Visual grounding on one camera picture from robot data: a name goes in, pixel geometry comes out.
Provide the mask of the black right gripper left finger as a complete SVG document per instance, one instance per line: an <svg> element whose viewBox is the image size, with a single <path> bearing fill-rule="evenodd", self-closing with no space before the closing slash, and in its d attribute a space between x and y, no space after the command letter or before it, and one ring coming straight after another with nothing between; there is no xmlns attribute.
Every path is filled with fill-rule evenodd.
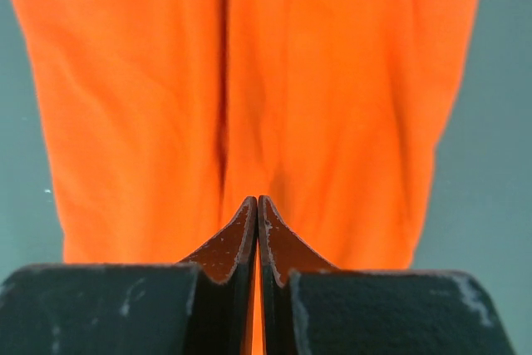
<svg viewBox="0 0 532 355"><path fill-rule="evenodd" d="M33 264L1 286L4 354L249 354L257 201L176 264Z"/></svg>

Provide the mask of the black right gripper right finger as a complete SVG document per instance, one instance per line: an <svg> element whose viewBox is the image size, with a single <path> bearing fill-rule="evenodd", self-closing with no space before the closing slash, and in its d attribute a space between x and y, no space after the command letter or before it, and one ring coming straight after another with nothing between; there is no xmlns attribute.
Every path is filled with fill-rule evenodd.
<svg viewBox="0 0 532 355"><path fill-rule="evenodd" d="M452 270L336 267L258 201L267 354L511 354L490 295Z"/></svg>

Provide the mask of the orange t shirt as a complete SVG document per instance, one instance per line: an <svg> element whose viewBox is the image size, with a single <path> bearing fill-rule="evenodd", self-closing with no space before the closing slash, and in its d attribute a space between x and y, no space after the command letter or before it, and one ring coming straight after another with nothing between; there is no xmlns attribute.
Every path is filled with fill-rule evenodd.
<svg viewBox="0 0 532 355"><path fill-rule="evenodd" d="M176 264L257 201L329 263L407 271L478 0L12 0L63 264Z"/></svg>

